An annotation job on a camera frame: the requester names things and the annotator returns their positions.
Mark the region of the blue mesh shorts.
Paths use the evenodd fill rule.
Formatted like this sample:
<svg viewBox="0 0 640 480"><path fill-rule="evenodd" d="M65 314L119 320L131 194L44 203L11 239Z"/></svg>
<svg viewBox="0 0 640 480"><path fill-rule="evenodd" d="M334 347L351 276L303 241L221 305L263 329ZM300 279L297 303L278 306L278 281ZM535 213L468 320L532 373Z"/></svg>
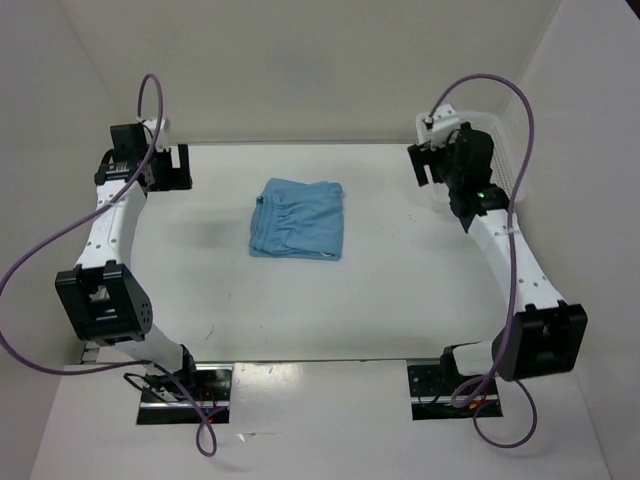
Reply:
<svg viewBox="0 0 640 480"><path fill-rule="evenodd" d="M256 198L248 252L252 257L338 261L344 224L339 183L272 178Z"/></svg>

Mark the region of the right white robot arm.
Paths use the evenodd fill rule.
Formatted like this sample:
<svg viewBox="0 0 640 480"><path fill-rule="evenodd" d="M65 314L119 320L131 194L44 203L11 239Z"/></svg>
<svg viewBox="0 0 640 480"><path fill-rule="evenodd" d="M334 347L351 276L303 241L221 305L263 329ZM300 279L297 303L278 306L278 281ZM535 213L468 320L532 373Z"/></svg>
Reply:
<svg viewBox="0 0 640 480"><path fill-rule="evenodd" d="M508 323L493 340L447 348L452 360L438 370L440 385L460 393L489 373L514 381L571 371L587 313L544 274L508 194L493 182L492 137L460 120L425 118L418 138L408 149L418 184L446 187L453 215L484 253L508 308Z"/></svg>

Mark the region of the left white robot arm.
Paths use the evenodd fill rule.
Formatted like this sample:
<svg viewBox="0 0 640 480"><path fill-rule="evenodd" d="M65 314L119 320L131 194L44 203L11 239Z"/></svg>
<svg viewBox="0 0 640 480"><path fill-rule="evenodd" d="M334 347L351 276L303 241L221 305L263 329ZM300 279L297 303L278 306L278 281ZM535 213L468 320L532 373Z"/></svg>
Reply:
<svg viewBox="0 0 640 480"><path fill-rule="evenodd" d="M113 143L94 175L98 216L75 266L57 274L55 289L77 337L145 360L148 392L160 401L196 394L200 376L186 346L153 323L150 297L131 271L139 216L149 194L189 190L189 151L172 162L166 118L115 125Z"/></svg>

